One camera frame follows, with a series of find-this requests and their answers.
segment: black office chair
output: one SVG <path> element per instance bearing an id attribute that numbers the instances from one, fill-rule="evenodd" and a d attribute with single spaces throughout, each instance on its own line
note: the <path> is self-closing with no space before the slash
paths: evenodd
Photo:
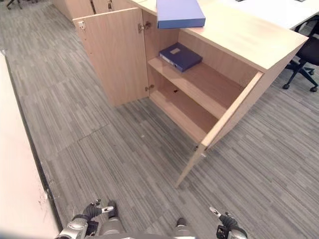
<path id="1" fill-rule="evenodd" d="M 310 38 L 305 42 L 302 48 L 297 52 L 297 56 L 300 57 L 299 63 L 295 61 L 290 61 L 289 65 L 286 66 L 286 69 L 293 70 L 293 74 L 290 77 L 289 81 L 283 85 L 283 89 L 288 89 L 290 82 L 294 79 L 297 73 L 302 74 L 307 80 L 313 83 L 315 86 L 310 88 L 311 92 L 316 92 L 318 84 L 313 80 L 311 75 L 314 74 L 313 68 L 304 67 L 304 65 L 309 62 L 310 64 L 319 66 L 319 39 L 315 38 L 314 34 L 319 34 L 319 16 L 311 18 L 310 21 L 317 21 L 316 25 L 312 29 L 311 33 L 308 35 Z"/>
<path id="2" fill-rule="evenodd" d="M 17 0 L 18 1 L 18 5 L 19 5 L 19 8 L 22 9 L 21 7 L 21 4 L 20 4 L 20 0 Z M 10 0 L 9 3 L 6 5 L 6 7 L 10 10 L 11 7 L 10 5 L 14 2 L 14 0 Z M 38 0 L 31 0 L 32 3 L 35 3 L 35 2 L 38 2 Z"/>

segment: white wall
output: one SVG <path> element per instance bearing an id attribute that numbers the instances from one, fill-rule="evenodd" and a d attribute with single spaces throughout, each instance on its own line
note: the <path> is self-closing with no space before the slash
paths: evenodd
<path id="1" fill-rule="evenodd" d="M 24 130 L 0 53 L 0 235 L 55 238 L 53 213 Z"/>

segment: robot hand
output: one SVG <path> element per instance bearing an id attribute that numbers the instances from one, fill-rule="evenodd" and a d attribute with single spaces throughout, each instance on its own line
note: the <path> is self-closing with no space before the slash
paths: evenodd
<path id="1" fill-rule="evenodd" d="M 223 223 L 217 228 L 216 236 L 218 239 L 247 239 L 247 233 L 245 230 L 238 226 L 237 221 L 229 216 L 229 213 L 226 215 L 220 214 L 215 208 L 210 207 L 210 211 L 218 216 L 220 221 Z"/>
<path id="2" fill-rule="evenodd" d="M 85 236 L 93 236 L 99 224 L 92 219 L 102 213 L 114 210 L 113 206 L 98 208 L 100 202 L 101 199 L 97 199 L 95 203 L 90 203 L 83 213 L 76 215 L 55 239 L 84 239 Z"/>

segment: blue folder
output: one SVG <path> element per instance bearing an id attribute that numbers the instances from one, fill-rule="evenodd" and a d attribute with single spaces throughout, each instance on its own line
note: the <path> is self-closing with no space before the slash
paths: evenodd
<path id="1" fill-rule="evenodd" d="M 201 27 L 205 16 L 197 0 L 157 0 L 158 28 Z"/>
<path id="2" fill-rule="evenodd" d="M 181 72 L 200 63 L 203 59 L 200 55 L 180 43 L 160 51 L 159 56 Z"/>

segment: cabinet shelf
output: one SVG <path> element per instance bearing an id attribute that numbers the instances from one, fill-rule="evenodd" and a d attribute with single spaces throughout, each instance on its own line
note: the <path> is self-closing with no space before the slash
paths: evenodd
<path id="1" fill-rule="evenodd" d="M 204 63 L 183 73 L 160 57 L 151 59 L 148 64 L 218 119 L 243 90 L 242 86 Z"/>
<path id="2" fill-rule="evenodd" d="M 196 142 L 202 141 L 218 121 L 169 81 L 152 92 L 150 99 Z"/>

